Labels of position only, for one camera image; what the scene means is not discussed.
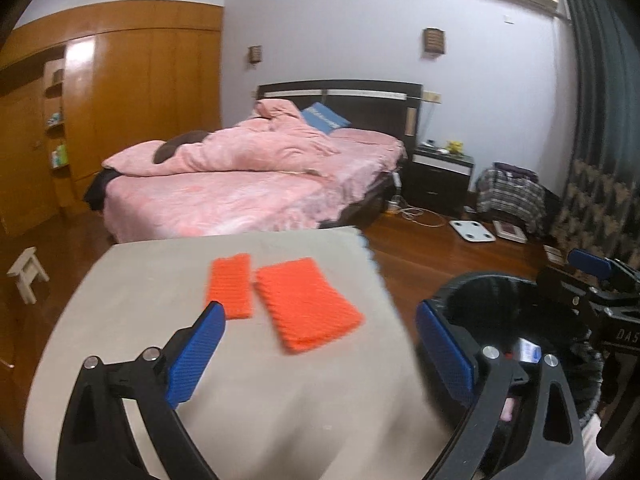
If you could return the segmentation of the large orange foam net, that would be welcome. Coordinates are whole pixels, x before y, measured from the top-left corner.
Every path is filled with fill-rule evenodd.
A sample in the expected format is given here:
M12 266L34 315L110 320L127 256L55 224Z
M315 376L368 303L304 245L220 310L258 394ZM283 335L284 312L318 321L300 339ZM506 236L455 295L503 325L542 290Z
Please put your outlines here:
M291 353L340 339L364 321L311 258L263 266L255 273L255 285L283 347Z

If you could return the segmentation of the wooden wardrobe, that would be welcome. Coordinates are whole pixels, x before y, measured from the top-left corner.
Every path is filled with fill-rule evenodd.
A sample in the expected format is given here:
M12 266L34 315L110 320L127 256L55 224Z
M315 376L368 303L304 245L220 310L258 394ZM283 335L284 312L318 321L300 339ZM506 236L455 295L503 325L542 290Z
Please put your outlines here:
M120 0L9 33L1 49L1 233L73 214L107 157L221 124L221 6Z

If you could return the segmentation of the small white stool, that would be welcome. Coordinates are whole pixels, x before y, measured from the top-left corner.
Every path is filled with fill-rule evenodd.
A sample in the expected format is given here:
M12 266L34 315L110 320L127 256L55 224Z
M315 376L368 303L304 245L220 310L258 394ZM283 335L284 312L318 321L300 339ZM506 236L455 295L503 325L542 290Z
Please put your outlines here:
M15 286L25 304L37 302L35 292L32 290L33 281L38 280L43 283L50 281L49 274L37 257L35 247L24 249L6 271L6 275L14 279Z

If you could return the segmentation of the right wall lamp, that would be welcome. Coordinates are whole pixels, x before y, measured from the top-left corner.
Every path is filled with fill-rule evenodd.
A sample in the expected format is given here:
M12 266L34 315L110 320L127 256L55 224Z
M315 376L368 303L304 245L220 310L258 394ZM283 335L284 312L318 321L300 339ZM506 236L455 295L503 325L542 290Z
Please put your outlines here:
M427 27L423 31L423 51L425 54L443 55L446 53L446 36L442 29Z

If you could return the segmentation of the pink duvet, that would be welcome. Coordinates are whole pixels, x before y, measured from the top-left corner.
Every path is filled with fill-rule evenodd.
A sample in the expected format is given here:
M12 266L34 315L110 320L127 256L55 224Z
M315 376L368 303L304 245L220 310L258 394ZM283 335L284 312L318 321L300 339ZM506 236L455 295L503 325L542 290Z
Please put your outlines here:
M249 118L203 140L178 146L164 162L154 162L162 141L125 148L102 167L128 177L160 177L196 172L258 171L309 174L340 149L325 133L306 123L289 100L262 99Z

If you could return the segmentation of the left wall lamp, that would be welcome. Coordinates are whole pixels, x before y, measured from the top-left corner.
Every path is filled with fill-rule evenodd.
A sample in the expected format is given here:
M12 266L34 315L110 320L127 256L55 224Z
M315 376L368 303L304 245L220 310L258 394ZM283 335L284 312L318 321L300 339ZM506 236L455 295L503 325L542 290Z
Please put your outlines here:
M262 47L250 46L247 51L247 61L252 65L262 62Z

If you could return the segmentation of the grey sock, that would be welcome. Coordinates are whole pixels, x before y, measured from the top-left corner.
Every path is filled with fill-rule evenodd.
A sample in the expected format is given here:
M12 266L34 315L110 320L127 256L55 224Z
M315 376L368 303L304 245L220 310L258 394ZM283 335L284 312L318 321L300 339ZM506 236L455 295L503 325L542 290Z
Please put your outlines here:
M604 359L588 342L570 347L570 365L565 373L574 399L579 425L584 428L597 413L601 399Z

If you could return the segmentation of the black garment on bed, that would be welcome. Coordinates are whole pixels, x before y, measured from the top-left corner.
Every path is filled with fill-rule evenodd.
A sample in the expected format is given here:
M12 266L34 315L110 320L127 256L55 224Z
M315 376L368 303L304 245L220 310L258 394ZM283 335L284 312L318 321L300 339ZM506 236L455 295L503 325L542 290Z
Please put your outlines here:
M92 180L82 199L91 211L102 211L107 185L122 174L112 168L102 169Z

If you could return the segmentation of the blue pillow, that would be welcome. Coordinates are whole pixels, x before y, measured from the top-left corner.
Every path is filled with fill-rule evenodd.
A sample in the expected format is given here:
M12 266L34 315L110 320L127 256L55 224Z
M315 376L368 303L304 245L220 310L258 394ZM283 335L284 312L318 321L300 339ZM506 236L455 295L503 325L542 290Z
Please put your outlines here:
M335 113L321 102L315 102L300 112L305 122L324 134L331 134L337 129L348 128L352 123Z

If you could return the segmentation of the bed with pink sheet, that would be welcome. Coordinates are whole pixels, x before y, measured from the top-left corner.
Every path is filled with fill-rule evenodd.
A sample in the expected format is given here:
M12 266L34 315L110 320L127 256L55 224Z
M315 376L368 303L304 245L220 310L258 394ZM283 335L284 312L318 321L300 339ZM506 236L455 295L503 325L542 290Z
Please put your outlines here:
M192 130L162 141L154 162L213 131ZM318 172L226 171L121 177L106 188L103 217L119 243L164 238L340 226L378 210L398 185L408 154L389 134L348 128L328 136L340 152Z

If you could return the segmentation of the small orange foam net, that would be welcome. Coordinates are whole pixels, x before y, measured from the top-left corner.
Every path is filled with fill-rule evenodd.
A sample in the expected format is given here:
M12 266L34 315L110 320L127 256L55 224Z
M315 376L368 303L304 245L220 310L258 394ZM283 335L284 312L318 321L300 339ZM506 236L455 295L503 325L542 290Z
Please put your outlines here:
M249 254L217 258L210 264L204 304L213 301L224 307L228 320L253 315Z

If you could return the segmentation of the dark patterned curtain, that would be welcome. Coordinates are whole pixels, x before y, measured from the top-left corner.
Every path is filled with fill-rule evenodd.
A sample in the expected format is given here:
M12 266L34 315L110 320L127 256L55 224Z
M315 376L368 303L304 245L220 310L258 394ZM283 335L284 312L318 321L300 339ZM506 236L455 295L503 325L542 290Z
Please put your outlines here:
M639 265L639 29L622 0L566 0L577 55L573 154L552 234Z

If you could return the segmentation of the white bathroom scale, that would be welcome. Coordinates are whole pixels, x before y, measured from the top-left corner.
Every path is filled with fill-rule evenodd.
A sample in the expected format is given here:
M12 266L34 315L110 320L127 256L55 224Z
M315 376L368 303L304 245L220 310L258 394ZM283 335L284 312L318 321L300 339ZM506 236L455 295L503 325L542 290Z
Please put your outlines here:
M469 243L492 243L496 240L495 235L477 221L451 220L449 225Z

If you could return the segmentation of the white blue carton box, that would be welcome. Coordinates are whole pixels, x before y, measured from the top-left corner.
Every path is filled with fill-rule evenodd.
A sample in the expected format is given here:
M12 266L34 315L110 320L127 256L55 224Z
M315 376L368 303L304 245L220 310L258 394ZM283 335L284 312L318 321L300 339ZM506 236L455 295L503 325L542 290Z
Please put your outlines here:
M520 363L537 364L542 358L542 350L533 341L518 338L512 347L512 358Z

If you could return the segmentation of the wall socket plate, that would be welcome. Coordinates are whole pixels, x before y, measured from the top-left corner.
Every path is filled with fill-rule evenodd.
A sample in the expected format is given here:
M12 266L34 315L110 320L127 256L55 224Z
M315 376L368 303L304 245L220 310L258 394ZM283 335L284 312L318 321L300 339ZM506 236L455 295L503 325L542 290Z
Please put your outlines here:
M424 91L422 93L422 101L432 104L440 104L442 102L442 95L434 91Z

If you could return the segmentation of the yellow plush toy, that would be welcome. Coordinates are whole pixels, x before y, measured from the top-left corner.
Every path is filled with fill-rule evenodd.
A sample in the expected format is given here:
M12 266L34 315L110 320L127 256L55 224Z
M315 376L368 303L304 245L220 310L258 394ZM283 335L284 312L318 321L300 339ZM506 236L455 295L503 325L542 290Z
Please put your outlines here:
M446 150L450 154L462 155L463 154L463 143L460 141L449 141L446 146Z

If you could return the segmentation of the black white nightstand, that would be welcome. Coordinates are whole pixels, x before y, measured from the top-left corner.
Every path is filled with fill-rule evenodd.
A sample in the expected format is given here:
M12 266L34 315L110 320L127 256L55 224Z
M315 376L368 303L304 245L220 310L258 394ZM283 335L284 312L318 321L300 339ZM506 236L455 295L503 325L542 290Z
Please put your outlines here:
M411 206L459 218L473 169L471 156L419 146L412 152L402 175L402 196Z

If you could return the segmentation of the wall lamp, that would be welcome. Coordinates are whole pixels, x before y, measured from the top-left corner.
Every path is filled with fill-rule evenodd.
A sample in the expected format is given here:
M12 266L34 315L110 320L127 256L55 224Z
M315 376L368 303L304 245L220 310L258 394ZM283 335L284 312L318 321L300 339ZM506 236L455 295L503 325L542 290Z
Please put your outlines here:
M262 62L262 47L250 46L247 51L247 61L252 65Z
M442 29L427 27L423 31L423 51L425 54L443 55L446 53L446 36Z

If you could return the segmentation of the black lined trash bin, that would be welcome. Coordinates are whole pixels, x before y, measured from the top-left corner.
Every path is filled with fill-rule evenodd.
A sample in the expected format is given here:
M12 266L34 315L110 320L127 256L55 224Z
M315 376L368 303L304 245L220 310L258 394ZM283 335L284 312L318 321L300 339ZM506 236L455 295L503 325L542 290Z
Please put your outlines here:
M416 308L421 347L464 409L430 479L583 479L603 358L589 330L526 278L467 273Z

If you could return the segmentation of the black headboard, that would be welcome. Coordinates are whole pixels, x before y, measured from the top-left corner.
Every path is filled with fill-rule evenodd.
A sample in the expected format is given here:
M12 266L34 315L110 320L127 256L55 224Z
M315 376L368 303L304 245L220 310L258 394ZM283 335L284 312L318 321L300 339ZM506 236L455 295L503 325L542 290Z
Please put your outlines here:
M257 87L255 99L286 99L300 110L321 102L356 129L374 130L401 140L409 156L416 148L423 87L412 82L316 79Z

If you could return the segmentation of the plaid cloth covered chair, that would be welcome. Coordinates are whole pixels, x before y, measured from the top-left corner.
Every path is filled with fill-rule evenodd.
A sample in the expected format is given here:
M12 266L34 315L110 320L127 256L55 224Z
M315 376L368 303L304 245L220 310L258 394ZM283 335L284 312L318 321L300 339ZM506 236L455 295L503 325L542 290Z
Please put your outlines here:
M475 189L477 212L510 214L523 222L529 233L539 234L544 229L546 192L536 181L492 167L480 174Z

